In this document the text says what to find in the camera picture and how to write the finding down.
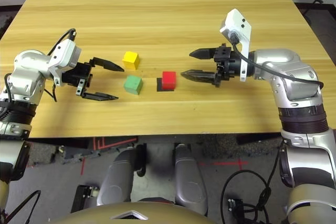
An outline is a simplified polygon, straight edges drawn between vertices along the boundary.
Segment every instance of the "wood grain surface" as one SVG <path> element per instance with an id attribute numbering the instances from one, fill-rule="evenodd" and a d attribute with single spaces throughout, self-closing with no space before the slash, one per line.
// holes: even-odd
<path id="1" fill-rule="evenodd" d="M 116 95 L 116 101 L 81 99 L 71 86 L 56 89 L 57 103 L 44 94 L 32 137 L 279 131 L 267 82 L 235 78 L 215 88 L 179 74 L 215 70 L 212 60 L 188 54 L 227 42 L 219 26 L 233 8 L 252 25 L 251 50 L 289 48 L 314 67 L 325 83 L 329 124 L 336 127 L 336 69 L 291 0 L 27 0 L 0 41 L 1 76 L 12 71 L 20 51 L 47 53 L 74 27 L 81 62 L 99 57 L 122 66 L 124 52 L 135 51 L 141 57 L 139 69 L 122 73 L 93 68 L 89 91 Z M 156 91 L 156 78 L 164 70 L 177 72 L 174 92 Z M 128 74 L 143 79 L 139 96 L 124 91 Z"/>

